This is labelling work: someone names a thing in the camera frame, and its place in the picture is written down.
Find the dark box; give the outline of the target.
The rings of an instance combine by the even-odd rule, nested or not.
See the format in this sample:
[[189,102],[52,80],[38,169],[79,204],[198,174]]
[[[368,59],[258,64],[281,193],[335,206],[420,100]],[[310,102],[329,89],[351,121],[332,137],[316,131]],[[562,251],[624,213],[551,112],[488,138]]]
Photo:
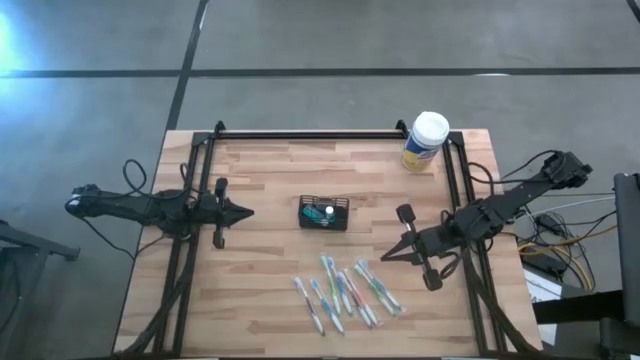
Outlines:
[[607,360],[622,355],[640,356],[640,327],[612,318],[599,322],[600,353]]

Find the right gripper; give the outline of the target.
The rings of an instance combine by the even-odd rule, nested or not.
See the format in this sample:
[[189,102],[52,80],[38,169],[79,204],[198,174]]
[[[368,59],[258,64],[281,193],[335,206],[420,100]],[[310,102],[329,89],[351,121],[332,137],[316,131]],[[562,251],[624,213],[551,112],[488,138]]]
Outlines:
[[[414,225],[416,216],[410,204],[400,205],[396,209],[396,213],[407,231],[401,235],[401,239],[396,245],[381,256],[380,260],[420,265],[423,268],[423,280],[427,289],[430,291],[441,289],[443,286],[441,275],[429,263],[430,257],[444,252],[438,227],[418,231]],[[407,248],[411,248],[413,252],[401,253]]]

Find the white paper sheet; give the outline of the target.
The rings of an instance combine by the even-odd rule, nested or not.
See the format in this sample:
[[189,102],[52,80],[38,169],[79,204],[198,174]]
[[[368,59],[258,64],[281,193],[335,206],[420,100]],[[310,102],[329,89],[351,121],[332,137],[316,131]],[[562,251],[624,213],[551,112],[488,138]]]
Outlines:
[[[544,301],[560,300],[562,286],[541,277],[534,272],[524,271],[527,288],[532,304]],[[556,324],[538,325],[541,340],[553,346],[556,340]]]

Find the black wire basket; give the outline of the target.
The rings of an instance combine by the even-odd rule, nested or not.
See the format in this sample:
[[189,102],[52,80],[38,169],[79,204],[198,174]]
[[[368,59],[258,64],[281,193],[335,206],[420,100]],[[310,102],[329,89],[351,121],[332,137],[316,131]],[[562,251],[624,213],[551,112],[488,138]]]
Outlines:
[[[335,209],[335,222],[329,226],[322,226],[310,221],[302,213],[307,205],[313,205],[324,214],[326,206],[333,206]],[[305,229],[319,229],[345,232],[348,228],[350,210],[350,200],[344,197],[320,197],[314,195],[301,195],[298,202],[299,226]]]

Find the green toothbrush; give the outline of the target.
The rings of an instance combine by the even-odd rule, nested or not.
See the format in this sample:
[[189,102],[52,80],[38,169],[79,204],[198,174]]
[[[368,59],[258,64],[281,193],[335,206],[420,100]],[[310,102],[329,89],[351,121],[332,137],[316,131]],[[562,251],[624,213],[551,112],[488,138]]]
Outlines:
[[328,282],[329,282],[329,288],[330,288],[330,292],[331,292],[331,298],[333,300],[333,304],[334,304],[334,308],[336,310],[336,313],[338,316],[341,315],[341,304],[340,304],[340,300],[338,297],[338,292],[337,292],[337,288],[336,288],[336,283],[334,280],[334,276],[332,274],[332,270],[329,266],[329,259],[328,256],[325,253],[321,253],[321,262],[325,268],[325,272],[328,278]]
[[392,316],[392,317],[396,317],[397,313],[395,311],[395,309],[392,307],[392,305],[388,302],[387,298],[383,295],[383,293],[381,292],[381,290],[379,289],[378,286],[376,286],[373,282],[373,278],[371,276],[369,276],[365,270],[358,264],[353,266],[354,270],[360,274],[362,277],[365,278],[365,280],[367,281],[369,288],[373,291],[373,293],[376,295],[376,298],[378,299],[378,301],[383,305],[383,307],[386,309],[386,311]]

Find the black power brick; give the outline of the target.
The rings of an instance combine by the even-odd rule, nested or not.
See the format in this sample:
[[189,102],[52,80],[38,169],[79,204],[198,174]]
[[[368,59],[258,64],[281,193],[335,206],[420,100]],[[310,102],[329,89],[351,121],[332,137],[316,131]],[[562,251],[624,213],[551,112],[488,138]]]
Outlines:
[[562,277],[568,270],[568,265],[559,255],[549,255],[547,253],[530,255],[525,253],[520,256],[520,259],[524,265],[554,278]]

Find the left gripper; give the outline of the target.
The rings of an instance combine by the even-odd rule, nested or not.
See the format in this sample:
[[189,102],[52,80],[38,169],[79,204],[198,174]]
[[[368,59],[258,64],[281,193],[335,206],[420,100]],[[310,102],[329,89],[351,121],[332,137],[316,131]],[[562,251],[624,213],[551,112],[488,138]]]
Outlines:
[[[225,239],[223,237],[223,227],[225,226],[225,211],[227,210],[226,189],[228,186],[227,178],[218,178],[215,182],[214,191],[202,190],[197,201],[197,222],[200,224],[213,224],[216,229],[214,231],[212,243],[216,249],[225,247]],[[254,215],[254,211],[247,207],[230,202],[230,209],[235,214],[230,220],[230,225],[246,220]]]

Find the black table leg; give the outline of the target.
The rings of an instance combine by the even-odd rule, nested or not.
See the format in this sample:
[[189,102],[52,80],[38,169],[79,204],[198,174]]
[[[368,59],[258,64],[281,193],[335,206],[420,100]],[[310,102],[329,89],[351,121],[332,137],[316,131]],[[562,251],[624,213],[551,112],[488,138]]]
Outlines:
[[2,242],[9,244],[9,247],[0,246],[0,280],[4,277],[4,269],[12,271],[15,299],[7,316],[0,322],[0,357],[4,357],[10,349],[48,258],[59,255],[67,261],[76,261],[80,253],[79,247],[24,232],[4,220],[0,220]]

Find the black aluminium table frame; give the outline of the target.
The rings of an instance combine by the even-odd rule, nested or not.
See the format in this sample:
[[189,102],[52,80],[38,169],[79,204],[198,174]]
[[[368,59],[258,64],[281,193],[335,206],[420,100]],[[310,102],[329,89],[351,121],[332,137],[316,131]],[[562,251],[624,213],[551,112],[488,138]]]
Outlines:
[[[462,270],[433,292],[419,268],[380,260],[403,232],[398,206],[410,204],[417,227],[427,228],[454,204],[447,164],[436,158],[426,171],[411,172],[400,160],[403,144],[398,130],[223,132],[211,175],[227,178],[230,199],[254,215],[225,231],[223,249],[213,246],[211,227],[202,230],[187,309],[170,313],[165,338],[151,348],[214,358],[476,354],[476,306]],[[301,195],[348,198],[347,230],[301,228]],[[321,336],[293,282],[301,279],[319,311],[310,280],[330,295],[321,253],[339,269],[366,260],[406,311],[392,317],[357,277],[380,326],[344,315],[342,336],[321,312]]]

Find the black beam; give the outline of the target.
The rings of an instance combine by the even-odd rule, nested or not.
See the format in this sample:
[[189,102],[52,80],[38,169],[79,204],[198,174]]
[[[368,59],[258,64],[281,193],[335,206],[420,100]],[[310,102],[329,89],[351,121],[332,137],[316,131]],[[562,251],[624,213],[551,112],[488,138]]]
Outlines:
[[533,310],[538,324],[625,319],[621,290],[536,302]]

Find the blue yellow wipes canister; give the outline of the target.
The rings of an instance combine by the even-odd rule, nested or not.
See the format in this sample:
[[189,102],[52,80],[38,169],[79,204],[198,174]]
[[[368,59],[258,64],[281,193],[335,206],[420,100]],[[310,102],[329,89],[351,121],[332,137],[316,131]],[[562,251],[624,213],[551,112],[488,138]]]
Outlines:
[[411,171],[423,171],[448,139],[450,125],[440,113],[423,111],[412,124],[402,151],[402,164]]

